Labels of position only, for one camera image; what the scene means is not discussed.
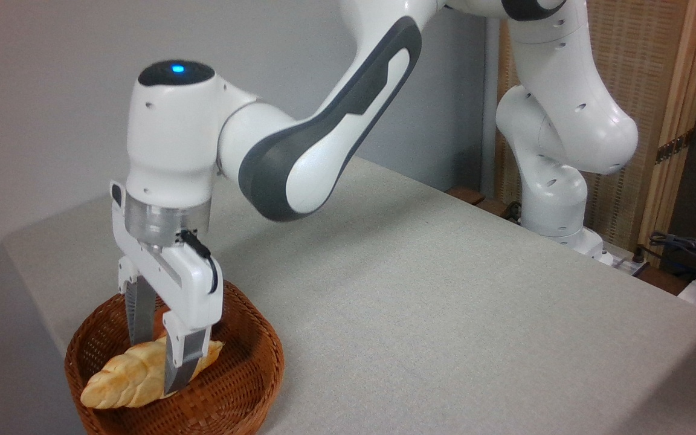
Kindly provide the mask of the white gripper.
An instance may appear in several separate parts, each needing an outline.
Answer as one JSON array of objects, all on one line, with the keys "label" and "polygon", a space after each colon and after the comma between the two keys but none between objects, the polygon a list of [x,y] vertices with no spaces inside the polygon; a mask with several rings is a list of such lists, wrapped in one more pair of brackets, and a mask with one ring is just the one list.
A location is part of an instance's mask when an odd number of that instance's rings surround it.
[{"label": "white gripper", "polygon": [[125,186],[111,182],[112,228],[123,253],[118,261],[118,291],[124,295],[131,345],[153,339],[156,295],[171,311],[163,314],[167,334],[164,394],[190,382],[209,349],[213,324],[221,318],[221,269],[207,248],[182,238],[205,235],[211,200],[190,208],[143,203]]}]

